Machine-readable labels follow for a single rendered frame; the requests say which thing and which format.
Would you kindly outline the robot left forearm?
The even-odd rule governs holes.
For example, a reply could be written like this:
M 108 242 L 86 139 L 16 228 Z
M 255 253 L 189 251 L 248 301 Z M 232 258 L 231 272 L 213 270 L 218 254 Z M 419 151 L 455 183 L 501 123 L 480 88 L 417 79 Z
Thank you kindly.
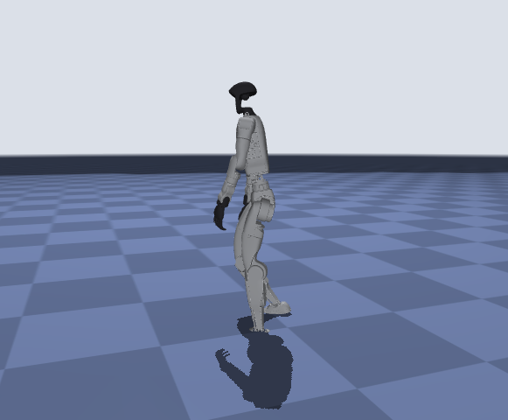
M 222 186 L 221 192 L 218 195 L 218 200 L 221 202 L 221 204 L 225 197 L 229 197 L 231 201 L 238 179 L 240 179 L 240 173 L 235 170 L 236 165 L 237 165 L 237 157 L 232 156 L 226 173 L 227 175 L 226 180 L 224 182 L 224 185 Z

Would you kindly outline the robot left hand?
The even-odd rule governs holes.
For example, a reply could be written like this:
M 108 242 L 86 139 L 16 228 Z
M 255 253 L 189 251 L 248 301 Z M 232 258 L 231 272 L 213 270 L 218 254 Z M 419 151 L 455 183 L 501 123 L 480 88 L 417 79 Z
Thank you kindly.
M 223 199 L 222 204 L 219 200 L 217 200 L 217 206 L 214 209 L 214 219 L 213 220 L 215 222 L 215 225 L 219 229 L 222 229 L 222 230 L 226 230 L 225 228 L 222 227 L 222 219 L 224 218 L 225 207 L 228 207 L 229 201 L 230 201 L 229 197 L 225 197 Z

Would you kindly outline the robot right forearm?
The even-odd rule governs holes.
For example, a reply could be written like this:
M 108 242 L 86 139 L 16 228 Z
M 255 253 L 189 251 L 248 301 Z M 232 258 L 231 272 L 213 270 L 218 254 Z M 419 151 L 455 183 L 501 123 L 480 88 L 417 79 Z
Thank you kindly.
M 247 195 L 247 203 L 249 203 L 251 200 L 251 193 L 253 191 L 252 184 L 254 184 L 251 182 L 251 180 L 256 179 L 256 176 L 248 177 L 246 175 L 246 178 L 247 178 L 247 182 L 246 182 L 246 187 L 245 187 L 245 194 Z M 257 176 L 257 178 L 258 178 L 258 176 Z

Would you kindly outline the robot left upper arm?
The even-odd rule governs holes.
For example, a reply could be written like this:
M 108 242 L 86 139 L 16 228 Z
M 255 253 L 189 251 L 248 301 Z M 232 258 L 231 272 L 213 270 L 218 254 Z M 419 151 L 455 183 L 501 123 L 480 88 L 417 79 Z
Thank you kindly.
M 255 119 L 241 117 L 238 121 L 238 135 L 236 139 L 237 165 L 235 170 L 242 171 L 247 168 L 247 153 L 256 126 Z

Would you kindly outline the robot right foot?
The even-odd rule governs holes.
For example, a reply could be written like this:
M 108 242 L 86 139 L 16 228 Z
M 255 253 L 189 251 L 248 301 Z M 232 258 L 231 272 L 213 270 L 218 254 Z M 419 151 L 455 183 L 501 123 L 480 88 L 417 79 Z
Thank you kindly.
M 274 305 L 273 303 L 271 303 L 270 305 L 268 305 L 267 307 L 264 308 L 264 313 L 269 313 L 269 314 L 285 314 L 285 313 L 288 313 L 291 311 L 290 309 L 290 306 L 288 303 L 286 302 L 278 302 L 279 303 L 279 306 L 277 307 L 272 307 L 272 305 Z M 278 305 L 278 304 L 276 304 Z

